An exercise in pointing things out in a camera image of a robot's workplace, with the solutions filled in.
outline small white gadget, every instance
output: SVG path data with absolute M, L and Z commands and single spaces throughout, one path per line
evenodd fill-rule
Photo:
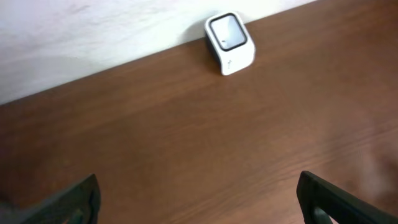
M 230 75 L 252 64 L 256 48 L 241 18 L 235 12 L 218 14 L 205 23 L 206 44 L 221 67 Z

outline brown wooden surface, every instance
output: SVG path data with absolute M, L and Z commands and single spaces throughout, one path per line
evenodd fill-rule
M 303 223 L 310 170 L 398 215 L 398 1 L 321 0 L 248 24 L 222 77 L 196 40 L 0 107 L 0 192 L 95 173 L 99 223 Z

